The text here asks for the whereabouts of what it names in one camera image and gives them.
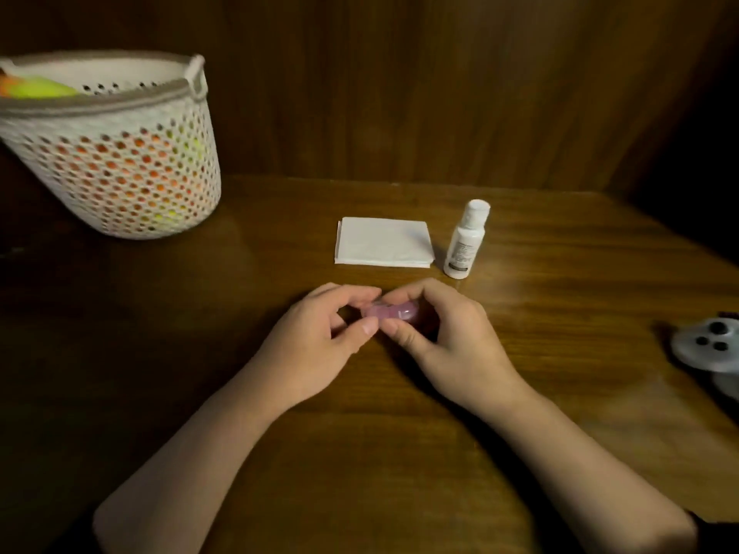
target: white plastic basket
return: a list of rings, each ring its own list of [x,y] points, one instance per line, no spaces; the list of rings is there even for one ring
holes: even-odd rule
[[[66,52],[0,59],[81,93],[0,98],[0,137],[80,219],[125,239],[197,225],[221,178],[202,56]]]

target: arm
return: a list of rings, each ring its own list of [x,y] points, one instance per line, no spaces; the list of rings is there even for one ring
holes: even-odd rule
[[[609,454],[516,372],[485,310],[437,280],[383,297],[423,297],[439,316],[436,344],[408,323],[383,319],[449,400],[485,421],[539,479],[587,552],[688,554],[696,527],[686,512]]]
[[[327,387],[377,331],[337,310],[379,288],[325,284],[294,305],[252,360],[95,512],[109,554],[195,554],[252,447],[284,411]]]

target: left hand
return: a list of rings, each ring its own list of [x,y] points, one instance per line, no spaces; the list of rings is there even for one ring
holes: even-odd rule
[[[381,293],[378,287],[331,283],[311,291],[290,307],[245,366],[247,388],[269,401],[278,416],[323,391],[378,330],[377,317],[347,326],[337,311],[365,307]]]

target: finger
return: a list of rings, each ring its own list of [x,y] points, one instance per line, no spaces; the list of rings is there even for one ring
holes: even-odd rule
[[[377,329],[377,317],[360,319],[356,323],[347,326],[345,331],[333,339],[333,343],[339,353],[348,359],[351,354],[356,354],[375,335]]]
[[[434,344],[404,320],[383,319],[380,330],[400,344],[419,363],[434,347]]]
[[[346,320],[342,319],[338,313],[331,313],[329,322],[331,324],[331,332],[346,328]]]
[[[392,292],[383,295],[382,300],[391,305],[400,305],[408,300],[423,297],[439,313],[444,313],[449,310],[454,299],[458,296],[458,291],[453,287],[449,287],[439,282],[439,280],[427,278],[393,289]]]
[[[318,286],[317,288],[315,288],[305,297],[314,297],[316,295],[320,295],[321,293],[327,291],[328,289],[333,289],[335,287],[338,287],[338,284],[335,284],[333,282],[327,282],[326,284],[323,284],[322,286]]]
[[[336,312],[345,305],[357,309],[365,307],[380,297],[382,290],[370,286],[338,286],[313,297],[320,307]]]

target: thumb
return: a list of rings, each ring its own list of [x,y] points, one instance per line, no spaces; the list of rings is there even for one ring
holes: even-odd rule
[[[421,357],[433,347],[425,336],[404,320],[383,319],[380,330],[400,344],[419,363]]]
[[[377,317],[367,317],[347,326],[333,341],[348,357],[359,352],[359,349],[375,335],[377,329]]]

